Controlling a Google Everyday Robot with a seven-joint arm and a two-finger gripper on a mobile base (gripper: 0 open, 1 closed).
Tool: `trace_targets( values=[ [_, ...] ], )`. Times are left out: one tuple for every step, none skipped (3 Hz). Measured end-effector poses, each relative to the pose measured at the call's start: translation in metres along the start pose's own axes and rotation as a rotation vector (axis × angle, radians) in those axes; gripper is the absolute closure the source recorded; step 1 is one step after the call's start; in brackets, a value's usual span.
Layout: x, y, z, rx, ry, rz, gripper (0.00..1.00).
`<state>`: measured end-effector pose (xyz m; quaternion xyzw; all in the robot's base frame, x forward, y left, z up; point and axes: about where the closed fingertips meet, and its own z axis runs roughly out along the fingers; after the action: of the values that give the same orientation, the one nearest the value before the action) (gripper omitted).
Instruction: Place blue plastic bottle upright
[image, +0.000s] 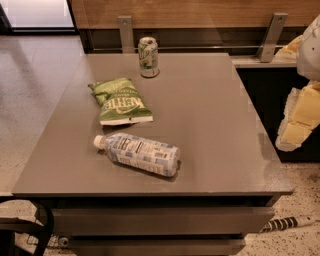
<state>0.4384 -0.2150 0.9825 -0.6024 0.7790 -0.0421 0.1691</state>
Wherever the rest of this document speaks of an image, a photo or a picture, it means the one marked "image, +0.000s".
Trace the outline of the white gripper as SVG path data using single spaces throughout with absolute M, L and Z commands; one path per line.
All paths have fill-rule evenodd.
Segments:
M 302 36 L 282 47 L 275 57 L 296 60 L 298 74 L 316 80 L 302 89 L 293 88 L 287 97 L 275 145 L 281 151 L 290 152 L 299 148 L 320 125 L 320 15 Z

